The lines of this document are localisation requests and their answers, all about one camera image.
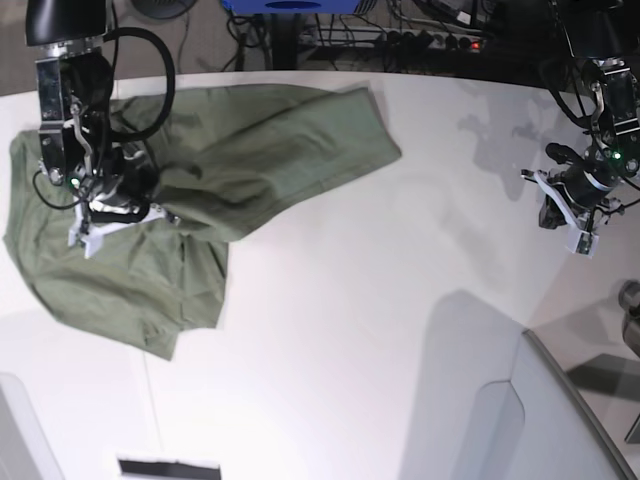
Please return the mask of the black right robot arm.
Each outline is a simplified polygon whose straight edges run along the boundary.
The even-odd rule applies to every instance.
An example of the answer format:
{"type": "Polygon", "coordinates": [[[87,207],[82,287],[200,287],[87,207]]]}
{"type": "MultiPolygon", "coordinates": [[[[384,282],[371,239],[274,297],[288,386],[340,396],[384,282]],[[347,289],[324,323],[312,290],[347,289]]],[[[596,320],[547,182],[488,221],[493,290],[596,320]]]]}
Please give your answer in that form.
{"type": "Polygon", "coordinates": [[[30,1],[25,39],[43,55],[36,62],[40,108],[40,175],[73,196],[70,208],[95,223],[142,221],[158,174],[125,151],[160,130],[176,93],[176,69],[165,43],[149,30],[120,27],[109,1],[30,1]],[[142,130],[111,126],[115,63],[104,44],[123,37],[149,42],[165,68],[166,93],[156,119],[142,130]]]}

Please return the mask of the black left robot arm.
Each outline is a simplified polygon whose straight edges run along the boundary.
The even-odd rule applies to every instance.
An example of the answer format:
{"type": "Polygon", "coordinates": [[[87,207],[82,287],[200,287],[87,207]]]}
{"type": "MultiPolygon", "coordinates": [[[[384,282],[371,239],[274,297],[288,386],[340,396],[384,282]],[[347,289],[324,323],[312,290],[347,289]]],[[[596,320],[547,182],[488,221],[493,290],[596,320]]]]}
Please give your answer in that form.
{"type": "Polygon", "coordinates": [[[611,194],[639,173],[639,81],[624,59],[639,45],[639,29],[631,20],[634,6],[632,1],[549,4],[565,50],[542,63],[539,73],[561,111],[591,143],[582,153],[558,143],[546,146],[546,155],[562,169],[544,176],[551,190],[540,212],[543,228],[574,224],[592,233],[598,220],[627,208],[611,194]],[[593,101],[592,112],[576,115],[547,77],[560,63],[567,66],[575,94],[586,93],[593,101]]]}

